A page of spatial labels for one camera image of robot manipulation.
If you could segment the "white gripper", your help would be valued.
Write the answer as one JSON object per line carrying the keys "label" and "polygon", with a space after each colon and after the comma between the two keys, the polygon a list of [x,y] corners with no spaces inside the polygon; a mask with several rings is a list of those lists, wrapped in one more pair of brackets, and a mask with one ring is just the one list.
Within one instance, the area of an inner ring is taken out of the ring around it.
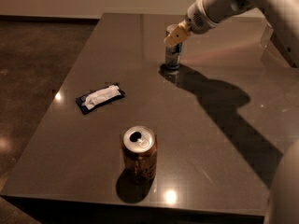
{"label": "white gripper", "polygon": [[204,9],[203,0],[196,0],[188,9],[185,21],[171,24],[166,28],[164,43],[169,47],[185,41],[191,33],[201,35],[214,29],[218,24],[210,19]]}

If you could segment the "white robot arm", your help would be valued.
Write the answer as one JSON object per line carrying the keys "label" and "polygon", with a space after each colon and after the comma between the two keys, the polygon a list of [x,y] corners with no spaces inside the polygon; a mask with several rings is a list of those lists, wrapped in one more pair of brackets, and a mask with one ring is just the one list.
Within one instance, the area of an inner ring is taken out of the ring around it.
{"label": "white robot arm", "polygon": [[[258,8],[292,63],[299,63],[299,0],[196,0],[164,40],[168,47],[201,35],[222,21]],[[270,189],[263,224],[299,223],[299,142],[292,144],[279,162]]]}

